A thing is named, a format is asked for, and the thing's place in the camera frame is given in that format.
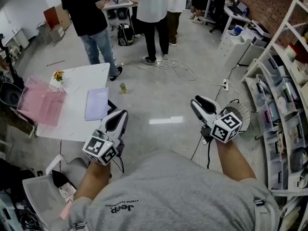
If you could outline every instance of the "brick wall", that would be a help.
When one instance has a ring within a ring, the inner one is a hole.
[[[240,0],[245,3],[250,12],[249,18],[259,21],[272,35],[274,35],[289,10],[292,0]],[[292,25],[305,22],[307,13],[301,8],[296,8],[292,14]],[[292,42],[294,35],[286,32],[279,38],[282,45]]]

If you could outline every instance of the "gray floor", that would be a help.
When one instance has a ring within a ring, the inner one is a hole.
[[[222,83],[222,80],[229,75],[230,69],[221,66],[219,56],[216,56],[221,32],[215,31],[211,34],[209,33],[211,26],[194,24],[188,17],[189,11],[185,11],[180,17],[178,45],[170,46],[169,59],[187,64],[196,73],[214,83]],[[120,47],[116,41],[116,30],[113,31],[113,35],[111,40],[118,65],[131,63],[141,68],[148,67],[140,63],[140,57],[147,54],[144,37],[135,40],[132,46]],[[157,58],[160,60],[158,44],[156,49]],[[46,66],[58,61],[65,62]],[[89,65],[87,55],[74,27],[70,26],[58,44],[40,46],[27,68],[23,69],[20,74],[23,75],[24,80],[34,75],[49,82],[54,71],[83,65]],[[127,166],[143,154],[156,150],[173,150],[191,158],[200,139],[202,124],[191,110],[190,100],[195,95],[215,99],[219,86],[199,77],[195,81],[184,81],[172,69],[140,70],[131,65],[125,65],[123,68],[122,75],[114,82],[109,81],[107,86],[110,90],[111,101],[119,109],[126,109],[129,112],[128,127],[123,138],[126,144],[122,156],[124,165]],[[177,68],[177,70],[184,78],[192,78],[183,69]],[[246,86],[239,81],[244,72],[245,67],[234,69],[230,82],[246,100],[249,100],[250,96]],[[120,93],[120,83],[125,83],[128,94]],[[250,110],[253,109],[251,103],[245,103],[231,87],[229,92],[220,92],[218,102],[224,105],[235,98],[239,98]],[[25,134],[15,128],[8,129],[7,140],[14,144],[14,148],[8,152],[8,160],[35,170],[44,171],[60,151],[59,140],[42,137],[27,139]],[[249,161],[254,148],[254,140],[238,136],[235,141]],[[86,159],[81,152],[82,146],[80,142],[62,141],[62,154],[68,161],[76,156]],[[210,156],[210,168],[219,170],[220,162],[215,143],[211,146]],[[199,164],[199,150],[193,160]],[[250,164],[261,181],[266,181],[266,164],[261,165],[264,160],[263,146],[258,149],[258,143],[256,143],[251,161],[257,165]],[[202,167],[207,165],[207,146],[203,146],[201,150],[201,165]],[[112,164],[112,173],[114,179],[121,175],[114,164]]]

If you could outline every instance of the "pink acrylic box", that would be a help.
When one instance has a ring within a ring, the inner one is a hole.
[[[17,111],[38,123],[57,126],[65,97],[63,88],[56,88],[31,76],[21,95]]]

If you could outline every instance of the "black bag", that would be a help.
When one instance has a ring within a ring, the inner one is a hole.
[[[130,25],[121,23],[117,28],[117,42],[119,46],[129,46],[134,42],[134,30]]]

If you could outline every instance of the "jeep logo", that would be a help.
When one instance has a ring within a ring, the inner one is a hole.
[[[114,207],[114,208],[110,208],[111,209],[111,213],[117,213],[119,212],[121,209],[122,210],[128,210],[130,211],[131,208],[133,208],[134,206],[133,205],[121,205],[121,206],[118,206],[118,207]]]

